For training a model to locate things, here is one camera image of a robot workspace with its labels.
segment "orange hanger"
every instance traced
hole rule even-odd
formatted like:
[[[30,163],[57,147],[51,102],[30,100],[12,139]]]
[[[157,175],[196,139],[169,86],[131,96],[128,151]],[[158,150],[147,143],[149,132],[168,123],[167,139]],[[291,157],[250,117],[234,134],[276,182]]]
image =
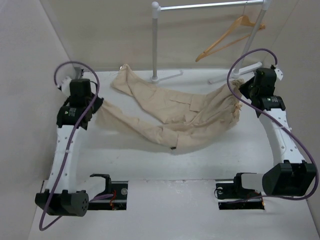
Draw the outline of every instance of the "orange hanger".
[[[241,37],[241,38],[239,38],[239,39],[237,39],[237,40],[235,40],[233,42],[228,43],[225,46],[220,47],[219,49],[216,49],[216,50],[210,52],[214,47],[216,47],[219,43],[221,43],[221,41],[223,39],[225,39],[228,35],[230,35],[239,26],[254,27],[255,24],[256,23],[251,22],[249,20],[249,17],[247,15],[243,15],[243,16],[239,17],[237,20],[235,20],[231,24],[229,29],[217,41],[215,41],[211,46],[209,46],[204,52],[200,53],[200,55],[196,58],[195,61],[198,62],[200,59],[203,59],[203,58],[205,58],[205,57],[207,57],[207,56],[209,56],[211,54],[214,54],[214,53],[216,53],[216,52],[218,52],[218,51],[220,51],[222,49],[225,49],[225,48],[227,48],[227,47],[229,47],[229,46],[231,46],[231,45],[233,45],[233,44],[235,44],[235,43],[237,43],[237,42],[239,42],[239,41],[241,41],[241,40],[243,40],[245,38],[248,38],[251,34],[247,34],[247,35],[245,35],[245,36],[243,36],[243,37]],[[261,30],[261,29],[266,29],[266,25],[260,24],[259,30]]]

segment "garment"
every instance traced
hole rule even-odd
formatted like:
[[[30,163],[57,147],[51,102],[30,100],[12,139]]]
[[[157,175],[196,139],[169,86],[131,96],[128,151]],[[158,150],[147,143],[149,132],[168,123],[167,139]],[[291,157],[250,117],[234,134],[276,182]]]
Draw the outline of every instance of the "garment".
[[[239,96],[239,86],[243,83],[242,79],[231,82]],[[241,105],[227,84],[209,94],[184,93],[146,82],[125,64],[111,86],[135,98],[146,112],[164,124],[154,126],[127,116],[117,106],[104,101],[97,112],[99,125],[120,121],[148,140],[170,148],[202,145],[239,121]]]

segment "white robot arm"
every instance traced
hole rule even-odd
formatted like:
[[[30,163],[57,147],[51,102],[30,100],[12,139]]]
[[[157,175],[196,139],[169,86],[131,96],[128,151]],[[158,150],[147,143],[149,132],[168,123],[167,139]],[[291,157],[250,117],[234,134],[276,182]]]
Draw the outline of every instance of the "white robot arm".
[[[256,111],[270,143],[274,167],[264,174],[237,173],[231,183],[218,180],[218,199],[248,199],[257,192],[267,196],[304,196],[317,174],[316,166],[306,162],[293,139],[282,129],[291,132],[284,101],[274,95],[276,72],[278,69],[274,67],[258,68],[255,76],[239,88],[254,107],[283,125],[279,127],[271,118]]]
[[[43,210],[46,209],[46,213],[53,216],[82,217],[87,210],[114,210],[117,200],[115,190],[121,192],[122,189],[127,189],[128,182],[112,183],[108,174],[92,174],[86,180],[77,184],[76,174],[82,147],[81,135],[87,131],[92,115],[102,105],[103,98],[97,97],[95,99],[92,108],[82,118],[79,127],[74,129],[76,122],[81,119],[80,116],[84,114],[89,103],[93,101],[94,94],[91,92],[91,81],[83,78],[74,80],[66,78],[62,81],[60,89],[67,96],[67,101],[57,115],[57,141],[49,180],[44,192],[36,194],[35,203]],[[92,202],[102,199],[103,196],[112,196],[112,194],[113,202],[111,205],[102,203],[102,206],[101,204],[97,206],[97,202]],[[126,208],[127,196],[125,194],[121,196],[121,203],[116,205],[117,208],[123,209]],[[48,199],[49,207],[45,208]]]

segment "white wall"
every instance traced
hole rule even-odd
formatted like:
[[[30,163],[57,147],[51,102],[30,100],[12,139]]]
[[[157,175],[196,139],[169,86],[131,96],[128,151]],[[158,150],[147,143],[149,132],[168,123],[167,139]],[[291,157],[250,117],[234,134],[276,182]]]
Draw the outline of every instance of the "white wall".
[[[69,58],[38,0],[0,0],[0,234],[27,239],[35,193],[53,160],[64,97],[55,67]],[[73,74],[69,67],[60,73]]]
[[[153,0],[41,0],[70,58],[86,61],[96,70],[152,68]],[[252,47],[270,48],[298,0],[274,0]],[[161,6],[230,0],[158,0]],[[230,67],[246,40],[195,62],[196,57],[222,36],[243,12],[256,21],[261,6],[225,7],[161,12],[158,19],[159,68]],[[250,33],[241,26],[220,46]],[[255,56],[263,59],[264,53]]]
[[[320,1],[299,0],[272,51],[276,53],[284,74],[276,89],[284,99],[289,124],[320,168],[319,10]],[[319,202],[320,190],[308,202],[318,231]]]

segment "white table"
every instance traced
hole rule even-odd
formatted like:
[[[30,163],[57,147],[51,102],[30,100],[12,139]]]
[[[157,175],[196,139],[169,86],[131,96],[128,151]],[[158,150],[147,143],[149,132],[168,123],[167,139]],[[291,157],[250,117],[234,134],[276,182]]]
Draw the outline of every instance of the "white table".
[[[160,87],[206,94],[223,83],[208,79],[223,70],[159,71]],[[136,71],[148,80],[152,71]],[[133,100],[110,88],[117,72],[99,72],[99,95],[131,116],[160,124]],[[91,73],[84,78],[94,80]],[[256,113],[247,106],[239,123],[206,147],[183,151],[149,142],[140,136],[101,130],[91,122],[83,136],[78,175],[110,174],[129,181],[126,211],[88,211],[84,217],[63,217],[40,232],[37,209],[29,240],[318,240],[306,201],[265,199],[265,210],[219,210],[215,181],[239,172],[265,173],[273,166],[271,148]],[[46,217],[46,222],[53,217]]]

